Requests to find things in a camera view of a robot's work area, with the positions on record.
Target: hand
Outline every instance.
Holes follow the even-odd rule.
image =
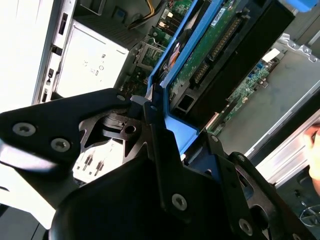
[[[309,127],[304,133],[310,177],[320,180],[320,125]]]

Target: screw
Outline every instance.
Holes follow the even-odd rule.
[[[126,100],[126,98],[125,98],[124,96],[121,96],[121,95],[117,95],[116,97],[117,97],[118,99],[120,99],[121,101]]]
[[[51,147],[57,152],[64,153],[70,149],[70,143],[63,138],[55,138],[51,141]]]
[[[187,201],[180,194],[178,193],[173,194],[171,200],[172,200],[172,204],[180,211],[184,211],[187,209]]]
[[[238,155],[238,158],[240,159],[241,162],[246,161],[246,159],[245,159],[244,156],[242,156],[242,155]]]
[[[20,136],[29,137],[35,134],[36,127],[27,122],[19,122],[13,126],[12,131]]]
[[[247,234],[248,236],[252,236],[253,234],[252,227],[246,220],[244,220],[243,218],[240,218],[239,226],[241,230],[245,232],[245,234]]]
[[[214,136],[214,135],[211,135],[211,139],[213,141],[215,141],[216,143],[219,142],[218,138],[216,136]]]
[[[292,234],[294,240],[301,240],[301,238],[297,234]]]

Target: electronic component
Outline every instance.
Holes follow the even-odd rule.
[[[218,53],[220,53],[223,46],[240,25],[242,18],[236,16],[236,8],[239,2],[240,0],[229,0],[217,13],[201,41],[192,52],[190,58],[185,63],[176,79],[172,82],[169,90],[170,101],[178,94],[179,87],[183,86],[191,77],[193,77],[193,80],[196,83],[199,83],[209,68],[208,62],[213,62],[216,59]],[[211,51],[211,54],[209,54],[208,60],[204,60],[213,46],[215,47],[213,48],[213,51]]]
[[[166,124],[174,129],[181,154],[213,116],[218,118],[230,104],[227,99],[294,18],[275,0],[261,3],[215,1],[202,8],[193,2],[190,9],[164,57],[152,71],[148,84],[160,82],[165,88],[168,96],[164,109]],[[196,15],[199,20],[196,19],[190,28],[184,49],[179,51],[174,65],[169,65],[171,69],[165,68],[175,57],[179,37]],[[261,38],[267,28],[272,31]],[[251,50],[252,45],[256,46],[254,50]],[[263,79],[260,84],[266,86]],[[245,102],[247,98],[245,96],[241,101]]]
[[[260,61],[242,81],[242,83],[234,90],[234,92],[228,98],[228,102],[230,104],[225,107],[225,109],[221,112],[221,115],[219,115],[215,121],[211,122],[207,126],[207,130],[213,135],[218,136],[221,130],[226,126],[226,123],[250,98],[250,95],[257,91],[259,86],[262,86],[263,88],[267,87],[266,78],[269,75],[270,70],[274,68],[273,65],[276,64],[277,63],[275,61],[272,63],[268,63],[263,60]]]

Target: label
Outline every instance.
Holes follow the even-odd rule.
[[[168,10],[168,9],[165,9],[164,11],[163,11],[163,13],[162,13],[162,15],[161,15],[161,18],[162,19],[166,19],[166,17],[168,16],[168,13],[169,13],[170,11]]]
[[[219,19],[222,17],[222,15],[224,14],[225,10],[227,8],[226,7],[222,7],[220,9],[220,11],[218,12],[218,14],[215,16],[215,18],[213,19],[212,23],[211,23],[211,26],[214,27],[218,22],[219,22]]]

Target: motherboard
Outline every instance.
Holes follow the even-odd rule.
[[[215,61],[242,21],[242,18],[238,17],[236,13],[239,2],[240,0],[229,0],[220,8],[197,47],[172,82],[169,100],[178,94],[179,87],[183,86],[186,81],[192,79],[198,83],[209,68],[210,62]]]
[[[192,2],[192,0],[168,1],[157,26],[154,26],[141,42],[130,78],[120,88],[128,97],[146,95],[148,76],[169,45]]]
[[[229,104],[207,127],[207,131],[218,136],[227,122],[233,118],[239,109],[247,102],[252,94],[260,88],[268,86],[268,75],[278,64],[276,59],[269,62],[261,60],[242,83],[234,90],[228,98]]]

